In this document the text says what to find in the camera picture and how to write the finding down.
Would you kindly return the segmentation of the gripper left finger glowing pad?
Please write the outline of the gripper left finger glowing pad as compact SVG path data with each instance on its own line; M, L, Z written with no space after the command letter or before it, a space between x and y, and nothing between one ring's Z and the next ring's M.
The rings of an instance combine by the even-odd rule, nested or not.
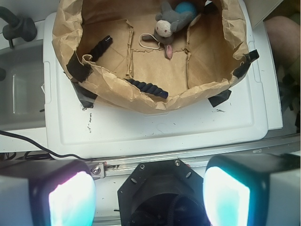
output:
M90 226L96 187L83 161L2 161L2 226Z

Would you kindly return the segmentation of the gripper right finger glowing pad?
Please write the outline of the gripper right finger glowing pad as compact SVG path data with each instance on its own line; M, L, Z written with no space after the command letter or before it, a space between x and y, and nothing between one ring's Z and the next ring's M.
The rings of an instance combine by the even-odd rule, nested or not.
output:
M206 167L203 199L213 226L299 226L301 158L220 154Z

